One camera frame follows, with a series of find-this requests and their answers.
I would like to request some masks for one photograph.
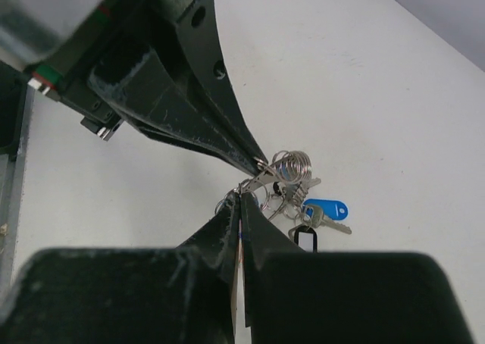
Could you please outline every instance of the metal frame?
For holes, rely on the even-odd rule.
[[[6,226],[4,225],[5,235],[0,236],[0,297],[5,295],[11,285],[34,95],[34,90],[28,88],[16,160],[11,161],[8,156],[3,156],[5,175],[2,190],[0,190],[0,222]],[[0,159],[0,168],[2,168],[2,159]]]

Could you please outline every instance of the black key tag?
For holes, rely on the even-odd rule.
[[[295,243],[307,252],[318,252],[317,232],[307,225],[302,225],[295,230]]]

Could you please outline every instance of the black metal bracket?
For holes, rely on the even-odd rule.
[[[239,235],[254,344],[472,342],[431,258],[304,252],[250,194],[175,249],[39,253],[0,310],[0,341],[232,343]]]

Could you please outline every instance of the coiled spring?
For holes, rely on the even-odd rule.
[[[268,218],[269,220],[279,213],[283,213],[289,219],[293,219],[294,217],[289,214],[287,208],[292,207],[297,214],[301,212],[302,204],[308,194],[308,187],[311,182],[311,161],[309,156],[303,151],[279,151],[273,156],[271,164],[260,161],[259,165],[261,173],[253,179],[242,181],[240,188],[242,191],[250,192],[254,197],[256,189],[264,188],[265,199],[259,207],[262,211],[267,208],[273,211],[273,214]],[[282,183],[285,186],[282,195],[272,194],[266,188],[265,184],[274,182]],[[270,200],[272,199],[281,200],[281,204],[276,210],[270,207]],[[224,200],[225,198],[217,204],[215,213],[217,213]]]
[[[268,169],[282,183],[294,185],[311,180],[311,161],[303,151],[279,151]]]

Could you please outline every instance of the green stripe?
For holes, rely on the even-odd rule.
[[[50,81],[52,85],[57,84],[58,81],[62,79],[62,75],[46,64],[38,66],[36,72],[44,79]]]

